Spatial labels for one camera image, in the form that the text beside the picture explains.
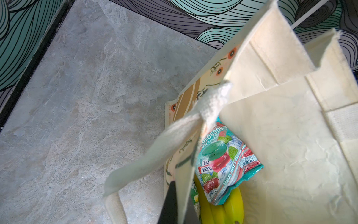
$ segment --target green candy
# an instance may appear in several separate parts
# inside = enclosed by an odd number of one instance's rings
[[[209,161],[213,161],[224,155],[226,150],[227,146],[224,142],[216,141],[203,149],[203,156],[207,157]]]

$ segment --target cream-colored bag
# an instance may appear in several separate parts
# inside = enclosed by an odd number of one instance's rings
[[[164,195],[175,180],[183,222],[197,147],[220,111],[265,166],[240,185],[244,223],[358,223],[358,87],[338,37],[301,45],[269,1],[167,103],[146,156],[108,177],[113,223],[126,221],[116,192],[167,159]]]

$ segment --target mint leaf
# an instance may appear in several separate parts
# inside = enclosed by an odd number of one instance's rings
[[[218,178],[218,173],[217,172],[213,172],[213,174],[211,174],[212,178],[216,177]]]
[[[225,138],[227,138],[229,141],[231,141],[232,140],[232,138],[230,137],[230,136],[228,136],[228,135],[226,135],[226,137]]]
[[[211,180],[211,175],[207,173],[202,174],[203,182],[206,183],[208,180]]]
[[[227,143],[229,142],[229,139],[227,139],[226,137],[219,136],[219,137],[218,137],[218,141],[222,141],[222,142],[224,142],[225,144],[227,144]]]
[[[234,161],[234,158],[239,150],[237,150],[235,147],[230,146],[229,147],[229,156]]]

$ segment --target orange flower print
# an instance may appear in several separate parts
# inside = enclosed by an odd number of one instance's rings
[[[171,111],[174,112],[174,111],[175,111],[175,108],[176,108],[176,104],[173,104],[170,109],[171,109]]]
[[[229,55],[227,56],[227,58],[232,59],[234,57],[235,53],[236,53],[236,47],[234,47],[234,49],[232,49],[229,52]]]
[[[218,69],[218,71],[216,72],[216,76],[219,76],[222,72],[223,72],[224,68],[221,67]]]

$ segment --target gray marble surface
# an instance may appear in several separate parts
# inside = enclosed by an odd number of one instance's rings
[[[109,173],[142,156],[216,50],[108,0],[76,0],[0,134],[0,223],[111,223]],[[120,191],[156,223],[163,170]]]

